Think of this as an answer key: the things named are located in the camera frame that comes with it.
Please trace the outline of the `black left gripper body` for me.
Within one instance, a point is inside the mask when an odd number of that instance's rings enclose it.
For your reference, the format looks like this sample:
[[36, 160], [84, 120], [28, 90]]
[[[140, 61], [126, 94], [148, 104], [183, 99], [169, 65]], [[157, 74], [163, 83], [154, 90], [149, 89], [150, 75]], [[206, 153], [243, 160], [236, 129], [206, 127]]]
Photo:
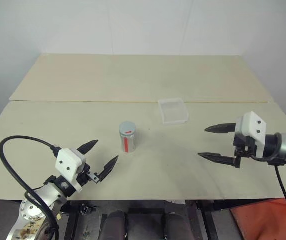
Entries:
[[94, 182], [95, 184], [100, 182], [98, 174], [92, 173], [88, 164], [84, 164], [84, 167], [82, 171], [77, 175], [76, 180], [81, 187], [86, 185], [88, 182]]

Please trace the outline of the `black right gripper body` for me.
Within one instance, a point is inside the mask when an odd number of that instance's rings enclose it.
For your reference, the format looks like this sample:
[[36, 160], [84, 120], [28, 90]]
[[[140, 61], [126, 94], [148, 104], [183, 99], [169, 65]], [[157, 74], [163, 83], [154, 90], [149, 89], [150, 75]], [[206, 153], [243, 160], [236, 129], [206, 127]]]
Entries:
[[249, 158], [255, 154], [255, 139], [250, 136], [235, 135], [233, 146], [235, 157]]

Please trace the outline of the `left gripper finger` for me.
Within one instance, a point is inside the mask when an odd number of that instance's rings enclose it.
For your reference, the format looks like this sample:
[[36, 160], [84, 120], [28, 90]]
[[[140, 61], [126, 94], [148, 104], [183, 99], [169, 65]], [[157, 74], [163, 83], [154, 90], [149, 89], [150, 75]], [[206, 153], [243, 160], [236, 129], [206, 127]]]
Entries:
[[102, 182], [110, 174], [110, 172], [113, 170], [113, 168], [114, 168], [114, 166], [118, 160], [118, 157], [119, 156], [117, 155], [116, 157], [111, 159], [107, 164], [105, 164], [101, 173], [95, 174], [95, 176], [98, 179], [98, 182]]
[[89, 141], [89, 142], [81, 145], [80, 147], [78, 147], [77, 151], [79, 153], [81, 153], [82, 155], [85, 155], [86, 153], [88, 153], [95, 146], [95, 144], [97, 142], [98, 142], [98, 140]]

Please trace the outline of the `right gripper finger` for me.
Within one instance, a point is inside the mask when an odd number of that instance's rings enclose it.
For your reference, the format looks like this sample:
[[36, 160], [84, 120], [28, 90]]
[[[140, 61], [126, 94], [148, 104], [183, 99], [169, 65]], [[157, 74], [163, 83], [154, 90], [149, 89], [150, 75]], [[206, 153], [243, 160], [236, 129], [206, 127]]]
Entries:
[[214, 134], [227, 134], [235, 132], [236, 123], [222, 123], [207, 127], [204, 131]]
[[218, 164], [222, 164], [222, 165], [229, 165], [232, 167], [235, 167], [237, 169], [240, 168], [240, 161], [241, 158], [240, 157], [228, 157], [228, 156], [222, 156], [220, 154], [216, 154], [216, 153], [210, 153], [210, 152], [199, 152], [198, 155], [206, 160], [209, 160], [213, 163], [218, 163]]

